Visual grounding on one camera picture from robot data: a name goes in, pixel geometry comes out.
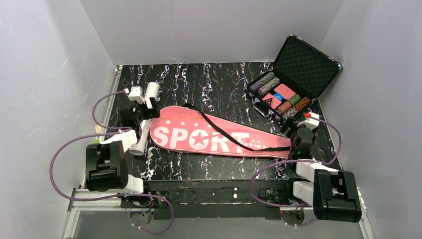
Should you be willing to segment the white shuttlecock tube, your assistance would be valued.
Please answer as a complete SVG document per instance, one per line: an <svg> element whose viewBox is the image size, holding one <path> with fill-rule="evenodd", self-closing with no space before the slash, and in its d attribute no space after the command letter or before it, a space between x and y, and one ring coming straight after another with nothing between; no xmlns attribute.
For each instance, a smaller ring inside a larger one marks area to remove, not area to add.
<svg viewBox="0 0 422 239"><path fill-rule="evenodd" d="M144 104L147 106L147 108L151 107L151 104L149 102L150 97L154 97L156 101L158 102L157 98L159 95L159 89L160 89L159 84L155 82L148 83L145 90L145 94L143 95L143 98L145 100ZM137 144L134 144L130 148L129 152L131 154L136 155L136 156L143 156L145 154L145 149L147 146L151 123L152 123L152 118L142 121L140 125L140 130L139 130L139 141Z"/></svg>

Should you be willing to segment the pink racket bag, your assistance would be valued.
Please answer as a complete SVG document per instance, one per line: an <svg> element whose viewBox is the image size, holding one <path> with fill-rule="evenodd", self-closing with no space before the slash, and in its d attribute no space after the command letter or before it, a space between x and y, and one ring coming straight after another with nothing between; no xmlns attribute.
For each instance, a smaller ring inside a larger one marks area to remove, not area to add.
<svg viewBox="0 0 422 239"><path fill-rule="evenodd" d="M169 106L150 126L152 141L175 152L234 157L287 158L289 138L203 114L191 106Z"/></svg>

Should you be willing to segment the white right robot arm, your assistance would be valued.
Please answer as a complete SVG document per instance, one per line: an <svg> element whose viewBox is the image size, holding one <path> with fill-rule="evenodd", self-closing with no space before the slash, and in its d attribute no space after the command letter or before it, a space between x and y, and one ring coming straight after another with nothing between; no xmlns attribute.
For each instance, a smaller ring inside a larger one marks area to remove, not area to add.
<svg viewBox="0 0 422 239"><path fill-rule="evenodd" d="M319 220L359 222L362 208L354 174L330 168L328 162L310 156L315 132L324 121L312 114L306 114L305 118L297 124L291 138L288 159L300 178L289 182L290 196L312 206Z"/></svg>

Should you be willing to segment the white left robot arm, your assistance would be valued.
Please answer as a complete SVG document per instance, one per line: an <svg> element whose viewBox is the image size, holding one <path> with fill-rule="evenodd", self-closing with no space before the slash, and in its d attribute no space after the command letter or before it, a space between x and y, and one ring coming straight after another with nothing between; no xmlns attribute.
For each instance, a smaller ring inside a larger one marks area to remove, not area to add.
<svg viewBox="0 0 422 239"><path fill-rule="evenodd" d="M85 183L89 191L114 190L130 195L144 192L143 180L128 172L125 153L135 156L145 154L152 119L160 116L156 97L150 97L146 102L151 106L147 103L139 107L132 104L121 113L122 118L135 129L87 146Z"/></svg>

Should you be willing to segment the tan wooden block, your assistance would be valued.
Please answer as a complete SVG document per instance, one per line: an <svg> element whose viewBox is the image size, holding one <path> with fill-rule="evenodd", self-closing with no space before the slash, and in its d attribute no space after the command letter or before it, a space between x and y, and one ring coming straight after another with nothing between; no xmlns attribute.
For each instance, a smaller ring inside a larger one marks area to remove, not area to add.
<svg viewBox="0 0 422 239"><path fill-rule="evenodd" d="M95 126L95 134L100 134L102 132L103 128L99 125Z"/></svg>

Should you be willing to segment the blue dealer chip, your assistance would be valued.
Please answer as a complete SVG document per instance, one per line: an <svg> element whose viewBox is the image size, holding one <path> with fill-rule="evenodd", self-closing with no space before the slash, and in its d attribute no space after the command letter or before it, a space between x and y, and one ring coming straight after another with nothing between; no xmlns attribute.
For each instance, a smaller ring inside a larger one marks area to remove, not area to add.
<svg viewBox="0 0 422 239"><path fill-rule="evenodd" d="M281 94L274 94L273 97L275 97L276 99L283 101L283 96Z"/></svg>

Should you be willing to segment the pink playing card deck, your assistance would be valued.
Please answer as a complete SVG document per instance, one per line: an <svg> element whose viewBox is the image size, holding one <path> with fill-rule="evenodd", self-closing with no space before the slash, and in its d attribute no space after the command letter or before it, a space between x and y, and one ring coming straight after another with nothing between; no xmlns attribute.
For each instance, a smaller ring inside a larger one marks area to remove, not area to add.
<svg viewBox="0 0 422 239"><path fill-rule="evenodd" d="M279 84L275 87L274 92L281 95L283 99L288 100L293 97L296 93L287 87L285 84Z"/></svg>

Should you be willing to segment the black poker chip case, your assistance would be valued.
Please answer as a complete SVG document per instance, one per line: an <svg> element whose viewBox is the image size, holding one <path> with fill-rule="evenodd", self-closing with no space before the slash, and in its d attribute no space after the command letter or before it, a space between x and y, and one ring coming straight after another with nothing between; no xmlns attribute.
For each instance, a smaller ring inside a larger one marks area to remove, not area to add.
<svg viewBox="0 0 422 239"><path fill-rule="evenodd" d="M289 35L273 66L245 87L256 111L283 123L297 119L337 77L342 65L300 37ZM274 89L285 84L296 94L288 100L273 97Z"/></svg>

